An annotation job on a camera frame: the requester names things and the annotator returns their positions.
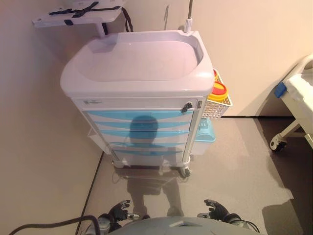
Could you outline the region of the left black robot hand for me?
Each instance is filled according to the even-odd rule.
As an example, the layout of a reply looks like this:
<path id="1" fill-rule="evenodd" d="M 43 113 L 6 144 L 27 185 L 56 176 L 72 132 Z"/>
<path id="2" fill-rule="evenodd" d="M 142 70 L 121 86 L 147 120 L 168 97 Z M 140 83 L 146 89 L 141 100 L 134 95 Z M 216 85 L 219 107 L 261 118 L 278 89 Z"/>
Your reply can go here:
<path id="1" fill-rule="evenodd" d="M 112 227 L 116 227 L 119 221 L 123 220 L 138 220 L 140 216 L 136 213 L 128 212 L 128 208 L 130 207 L 130 200 L 123 200 L 116 205 L 114 205 L 110 211 L 110 222 Z"/>

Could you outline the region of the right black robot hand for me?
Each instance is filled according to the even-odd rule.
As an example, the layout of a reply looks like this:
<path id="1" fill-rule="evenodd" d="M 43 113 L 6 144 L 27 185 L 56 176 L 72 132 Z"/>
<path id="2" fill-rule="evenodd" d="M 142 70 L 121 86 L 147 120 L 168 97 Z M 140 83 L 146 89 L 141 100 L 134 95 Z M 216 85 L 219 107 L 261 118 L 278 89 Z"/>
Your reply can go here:
<path id="1" fill-rule="evenodd" d="M 199 213 L 197 217 L 214 219 L 223 222 L 227 221 L 227 217 L 230 213 L 222 204 L 211 199 L 205 199 L 204 203 L 209 207 L 208 212 Z"/>

